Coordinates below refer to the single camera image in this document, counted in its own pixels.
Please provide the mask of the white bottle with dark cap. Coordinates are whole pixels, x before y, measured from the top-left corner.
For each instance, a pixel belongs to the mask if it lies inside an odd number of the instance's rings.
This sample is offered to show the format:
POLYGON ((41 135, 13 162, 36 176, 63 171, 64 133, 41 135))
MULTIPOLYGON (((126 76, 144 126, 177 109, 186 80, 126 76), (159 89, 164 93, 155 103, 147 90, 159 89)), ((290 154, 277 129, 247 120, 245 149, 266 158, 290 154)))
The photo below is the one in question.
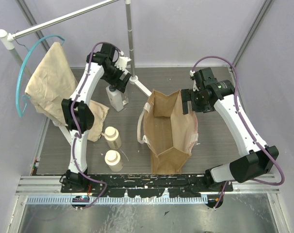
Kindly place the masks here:
POLYGON ((111 106, 117 112, 120 112, 124 108, 122 93, 112 85, 106 87, 106 92, 111 106))

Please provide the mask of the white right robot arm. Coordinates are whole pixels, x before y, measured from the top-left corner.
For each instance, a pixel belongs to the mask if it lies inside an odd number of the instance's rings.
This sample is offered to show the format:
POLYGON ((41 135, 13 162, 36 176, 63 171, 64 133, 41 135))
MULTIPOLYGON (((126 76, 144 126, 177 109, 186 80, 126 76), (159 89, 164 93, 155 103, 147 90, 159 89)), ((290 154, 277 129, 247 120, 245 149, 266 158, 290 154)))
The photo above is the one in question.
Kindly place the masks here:
POLYGON ((256 132, 234 95, 231 81, 218 81, 211 68, 190 72, 194 87, 181 90, 183 114, 217 111, 237 145, 240 158, 205 171, 205 187, 216 191, 225 181, 243 183, 270 172, 279 151, 269 146, 256 132))

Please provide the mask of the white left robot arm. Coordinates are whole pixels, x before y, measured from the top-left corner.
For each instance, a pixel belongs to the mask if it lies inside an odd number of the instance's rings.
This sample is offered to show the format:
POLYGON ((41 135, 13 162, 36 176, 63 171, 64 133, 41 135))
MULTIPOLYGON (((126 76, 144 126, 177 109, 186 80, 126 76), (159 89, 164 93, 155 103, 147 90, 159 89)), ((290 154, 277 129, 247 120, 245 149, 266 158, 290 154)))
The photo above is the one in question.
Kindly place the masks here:
POLYGON ((131 74, 126 72, 130 58, 108 42, 94 45, 86 58, 86 67, 78 86, 68 99, 61 103, 65 123, 72 143, 71 158, 66 178, 77 192, 84 192, 89 186, 87 177, 86 148, 87 136, 95 117, 90 109, 92 94, 99 82, 104 80, 116 90, 124 93, 131 74))

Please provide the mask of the brown canvas tote bag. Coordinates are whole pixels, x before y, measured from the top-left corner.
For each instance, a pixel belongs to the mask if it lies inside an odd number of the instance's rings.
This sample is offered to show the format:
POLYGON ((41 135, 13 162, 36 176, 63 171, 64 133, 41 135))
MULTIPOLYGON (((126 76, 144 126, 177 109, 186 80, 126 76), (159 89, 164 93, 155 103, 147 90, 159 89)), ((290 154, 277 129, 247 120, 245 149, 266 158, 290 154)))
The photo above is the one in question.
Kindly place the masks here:
POLYGON ((137 124, 137 141, 147 144, 153 175, 176 175, 192 155, 198 140, 198 121, 183 114, 181 91, 165 95, 153 90, 137 124))

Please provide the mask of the clear glass perfume bottle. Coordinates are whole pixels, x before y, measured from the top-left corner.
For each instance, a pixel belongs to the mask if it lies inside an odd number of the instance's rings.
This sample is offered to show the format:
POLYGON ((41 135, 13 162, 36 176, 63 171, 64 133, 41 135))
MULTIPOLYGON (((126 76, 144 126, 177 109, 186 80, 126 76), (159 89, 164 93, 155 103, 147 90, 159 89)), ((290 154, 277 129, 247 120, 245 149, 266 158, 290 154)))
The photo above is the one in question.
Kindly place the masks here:
POLYGON ((121 97, 122 97, 123 106, 125 106, 126 104, 129 103, 129 98, 128 98, 128 95, 126 93, 122 93, 121 97))

